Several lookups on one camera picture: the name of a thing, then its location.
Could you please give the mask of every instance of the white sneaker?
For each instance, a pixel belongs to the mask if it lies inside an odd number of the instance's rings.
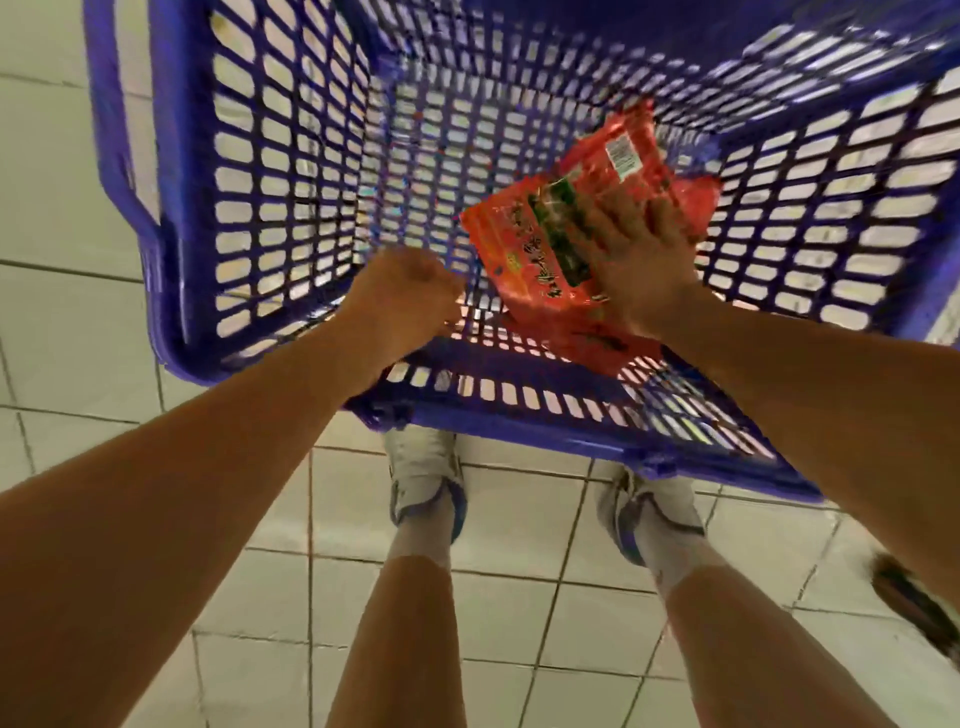
[[[444,492],[453,501],[453,543],[467,519],[467,491],[455,449],[456,435],[429,427],[407,425],[383,435],[390,460],[390,519],[400,525],[412,513],[430,508]]]
[[[626,468],[605,485],[597,499],[597,517],[626,559],[646,566],[636,543],[636,525],[644,508],[653,508],[667,527],[705,536],[704,524],[693,507],[690,479],[669,477],[644,480]]]

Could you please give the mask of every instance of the white sock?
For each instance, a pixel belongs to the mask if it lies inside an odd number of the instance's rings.
[[[671,528],[653,507],[643,509],[634,536],[663,601],[697,569],[727,565],[706,537]]]
[[[453,498],[443,487],[434,503],[420,513],[408,514],[400,522],[387,560],[400,556],[426,556],[442,569],[450,570],[450,537],[455,516]]]

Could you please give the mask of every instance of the right hand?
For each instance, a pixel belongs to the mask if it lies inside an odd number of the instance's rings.
[[[570,231],[571,242],[628,330],[662,340],[685,301],[707,292],[682,214],[665,198],[635,202],[622,187],[594,199],[580,196],[577,204],[590,235]]]

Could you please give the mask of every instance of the blue plastic basket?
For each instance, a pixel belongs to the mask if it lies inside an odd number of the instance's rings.
[[[466,329],[352,400],[368,425],[818,499],[676,357],[610,378],[497,328],[457,215],[653,93],[669,161],[726,183],[697,258],[721,298],[923,338],[960,279],[956,11],[633,5],[151,2],[156,221],[132,189],[112,2],[86,0],[101,180],[139,236],[157,356],[220,380],[330,316],[368,252],[402,242],[468,276]]]

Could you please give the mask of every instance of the red snack package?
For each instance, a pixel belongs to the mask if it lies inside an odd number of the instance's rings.
[[[578,140],[553,176],[520,180],[461,215],[509,309],[501,323],[608,376],[637,356],[660,359],[658,342],[628,333],[612,318],[567,235],[583,220],[577,193],[593,196],[618,185],[638,201],[670,196],[685,214],[691,244],[706,232],[720,189],[712,178],[674,180],[657,147],[652,102],[644,100]]]

